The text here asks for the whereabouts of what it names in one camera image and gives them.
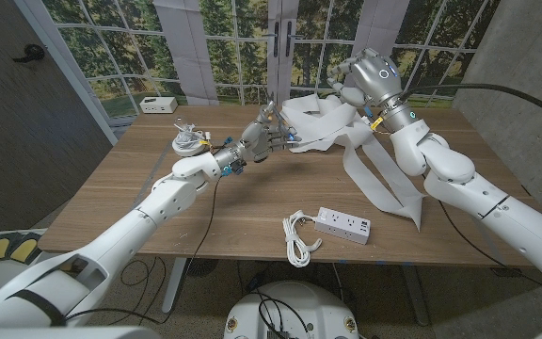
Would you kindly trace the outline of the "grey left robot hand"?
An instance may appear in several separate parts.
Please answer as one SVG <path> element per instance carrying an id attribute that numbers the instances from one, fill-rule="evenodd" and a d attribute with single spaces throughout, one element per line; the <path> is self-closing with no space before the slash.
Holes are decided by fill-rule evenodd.
<path id="1" fill-rule="evenodd" d="M 230 142 L 214 154 L 222 176 L 240 174 L 247 162 L 261 163 L 274 151 L 297 147 L 302 140 L 282 116 L 274 101 L 261 105 L 237 141 Z"/>

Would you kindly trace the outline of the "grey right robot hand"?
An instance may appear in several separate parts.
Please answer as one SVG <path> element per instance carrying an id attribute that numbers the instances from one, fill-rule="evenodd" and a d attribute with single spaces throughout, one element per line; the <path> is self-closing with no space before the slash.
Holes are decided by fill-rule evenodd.
<path id="1" fill-rule="evenodd" d="M 331 69 L 327 83 L 343 103 L 381 107 L 380 117 L 391 133 L 418 120 L 407 100 L 401 98 L 403 90 L 396 65 L 371 48 L 359 51 Z"/>

